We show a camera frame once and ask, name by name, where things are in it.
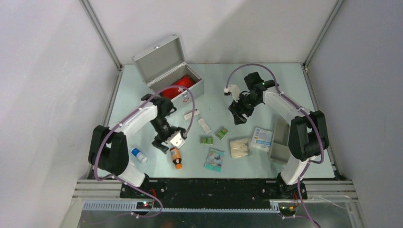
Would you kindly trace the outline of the blue cap clear bottle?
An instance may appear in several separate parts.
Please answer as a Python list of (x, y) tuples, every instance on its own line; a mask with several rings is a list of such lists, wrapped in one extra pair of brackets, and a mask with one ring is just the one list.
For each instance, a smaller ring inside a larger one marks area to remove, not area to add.
[(148, 158), (137, 148), (131, 150), (131, 154), (135, 156), (141, 163), (147, 163)]

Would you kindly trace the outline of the teal mask packet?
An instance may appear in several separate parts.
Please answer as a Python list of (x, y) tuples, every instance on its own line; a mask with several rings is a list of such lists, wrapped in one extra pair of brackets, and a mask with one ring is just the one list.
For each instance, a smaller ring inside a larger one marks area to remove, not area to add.
[(223, 151), (210, 148), (206, 157), (204, 168), (215, 172), (221, 172), (224, 157), (225, 153)]

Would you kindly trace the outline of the grey divided tray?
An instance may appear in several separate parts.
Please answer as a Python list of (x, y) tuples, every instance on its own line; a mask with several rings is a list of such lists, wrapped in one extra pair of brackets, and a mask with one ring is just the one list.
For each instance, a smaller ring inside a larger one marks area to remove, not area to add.
[(269, 149), (269, 159), (275, 162), (286, 164), (291, 156), (289, 140), (289, 124), (282, 118), (276, 122), (272, 135), (271, 147)]

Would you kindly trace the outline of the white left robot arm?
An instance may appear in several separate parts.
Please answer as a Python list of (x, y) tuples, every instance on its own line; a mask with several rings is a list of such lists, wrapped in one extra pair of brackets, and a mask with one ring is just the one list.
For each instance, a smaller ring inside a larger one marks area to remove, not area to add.
[(166, 117), (176, 111), (169, 98), (146, 94), (143, 103), (116, 127), (98, 125), (92, 133), (88, 161), (94, 167), (107, 171), (132, 185), (132, 192), (139, 198), (148, 196), (148, 176), (130, 163), (128, 137), (135, 135), (147, 123), (151, 123), (157, 135), (152, 146), (166, 153), (168, 145), (180, 148), (186, 139), (186, 130), (167, 122)]

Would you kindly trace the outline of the white blue gauze packet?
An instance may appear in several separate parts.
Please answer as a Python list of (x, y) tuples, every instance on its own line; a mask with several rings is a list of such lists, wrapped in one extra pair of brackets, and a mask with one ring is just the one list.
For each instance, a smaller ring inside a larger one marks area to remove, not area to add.
[(250, 146), (268, 152), (271, 148), (272, 136), (272, 131), (256, 127), (250, 141)]

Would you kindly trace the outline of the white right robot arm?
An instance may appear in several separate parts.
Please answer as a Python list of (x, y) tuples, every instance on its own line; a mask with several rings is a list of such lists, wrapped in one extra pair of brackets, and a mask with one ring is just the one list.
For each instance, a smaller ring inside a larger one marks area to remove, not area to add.
[(234, 123), (244, 124), (257, 105), (265, 104), (274, 109), (290, 127), (287, 147), (291, 157), (279, 174), (282, 182), (276, 186), (277, 194), (284, 199), (296, 191), (295, 185), (303, 179), (305, 168), (316, 162), (316, 157), (324, 160), (324, 150), (329, 146), (326, 118), (321, 111), (311, 111), (288, 97), (280, 90), (275, 79), (264, 81), (258, 72), (244, 77), (248, 90), (240, 91), (237, 85), (227, 84), (225, 95), (231, 95), (233, 102), (229, 110)]

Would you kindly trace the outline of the brown syrup bottle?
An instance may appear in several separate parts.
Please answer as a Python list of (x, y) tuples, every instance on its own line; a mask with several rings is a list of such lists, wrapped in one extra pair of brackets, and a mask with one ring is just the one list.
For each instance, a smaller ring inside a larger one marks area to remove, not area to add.
[(177, 170), (180, 170), (182, 168), (182, 156), (180, 154), (180, 151), (176, 147), (172, 147), (170, 149), (170, 154), (172, 158), (172, 162), (175, 165), (175, 168)]

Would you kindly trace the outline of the red first aid pouch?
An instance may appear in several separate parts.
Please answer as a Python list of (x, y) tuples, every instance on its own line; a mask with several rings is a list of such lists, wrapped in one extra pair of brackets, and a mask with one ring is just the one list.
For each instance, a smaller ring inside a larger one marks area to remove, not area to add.
[(181, 94), (182, 92), (185, 91), (184, 87), (190, 88), (193, 86), (196, 82), (189, 76), (189, 75), (184, 75), (182, 78), (180, 78), (178, 81), (176, 81), (173, 85), (174, 86), (180, 86), (180, 87), (174, 87), (174, 88), (169, 88), (161, 94), (164, 97), (174, 99), (176, 96)]

